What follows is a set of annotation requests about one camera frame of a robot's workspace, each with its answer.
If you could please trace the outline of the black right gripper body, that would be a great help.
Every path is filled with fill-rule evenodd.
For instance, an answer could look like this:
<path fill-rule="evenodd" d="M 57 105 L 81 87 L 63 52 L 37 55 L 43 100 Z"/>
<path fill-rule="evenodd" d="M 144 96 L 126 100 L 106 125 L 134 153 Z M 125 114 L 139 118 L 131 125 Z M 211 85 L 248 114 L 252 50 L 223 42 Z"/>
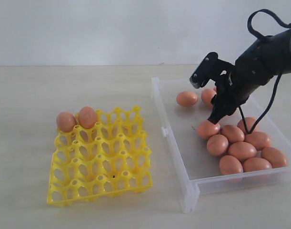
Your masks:
<path fill-rule="evenodd" d="M 223 109 L 225 116 L 232 115 L 239 106 L 245 104 L 245 98 L 239 96 L 237 87 L 231 79 L 233 69 L 228 74 L 223 71 L 221 81 L 215 83 L 217 97 L 213 109 Z"/>

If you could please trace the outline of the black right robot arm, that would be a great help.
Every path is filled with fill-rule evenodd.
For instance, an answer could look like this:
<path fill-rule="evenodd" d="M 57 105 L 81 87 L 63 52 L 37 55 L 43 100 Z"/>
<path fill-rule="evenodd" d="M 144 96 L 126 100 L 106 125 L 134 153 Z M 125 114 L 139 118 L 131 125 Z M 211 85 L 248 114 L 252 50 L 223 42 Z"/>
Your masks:
<path fill-rule="evenodd" d="M 291 73 L 291 29 L 267 36 L 265 42 L 256 40 L 234 65 L 216 59 L 212 72 L 217 94 L 208 120 L 215 124 L 232 115 L 274 76 Z"/>

